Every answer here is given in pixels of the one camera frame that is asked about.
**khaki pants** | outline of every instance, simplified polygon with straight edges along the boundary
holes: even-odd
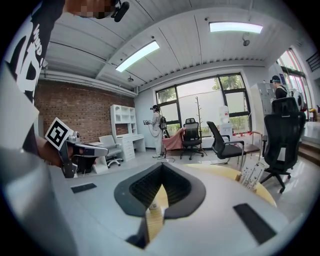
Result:
[[[163,139],[163,131],[159,130],[152,130],[152,135],[154,136],[154,145],[155,145],[155,152],[159,156],[162,153],[162,139]]]

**fluorescent light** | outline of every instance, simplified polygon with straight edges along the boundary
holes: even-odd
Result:
[[[210,22],[210,32],[245,31],[260,34],[263,26],[241,22]]]
[[[144,56],[148,55],[149,53],[152,53],[154,50],[159,49],[159,48],[160,47],[157,44],[157,42],[153,41],[153,42],[147,44],[146,46],[144,46],[143,48],[141,48],[140,50],[138,50],[136,53],[131,55],[129,58],[127,58],[115,70],[122,72],[122,71],[126,70],[128,67],[130,67],[133,63],[137,62],[138,60],[140,60]]]

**pink cloth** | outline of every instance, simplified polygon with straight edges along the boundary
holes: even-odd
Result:
[[[163,138],[162,143],[166,150],[176,150],[182,149],[182,141],[183,141],[183,134],[185,132],[185,128],[179,129],[175,135],[171,136],[170,138]]]

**white drawer cabinet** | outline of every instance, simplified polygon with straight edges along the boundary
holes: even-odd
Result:
[[[141,134],[116,138],[115,141],[116,143],[121,144],[121,150],[122,150],[121,158],[123,158],[125,162],[131,159],[134,159],[136,157],[134,143],[137,151],[141,151],[141,152],[146,151],[145,137]]]

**white cabinet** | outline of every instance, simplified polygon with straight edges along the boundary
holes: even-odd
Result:
[[[134,107],[112,105],[110,107],[110,118],[113,138],[123,137],[117,134],[116,125],[126,124],[128,135],[137,135],[136,110]]]
[[[116,143],[121,144],[122,155],[121,158],[127,162],[134,159],[135,149],[140,152],[146,151],[145,137],[142,134],[136,135],[123,135],[123,137],[118,137],[115,139]]]

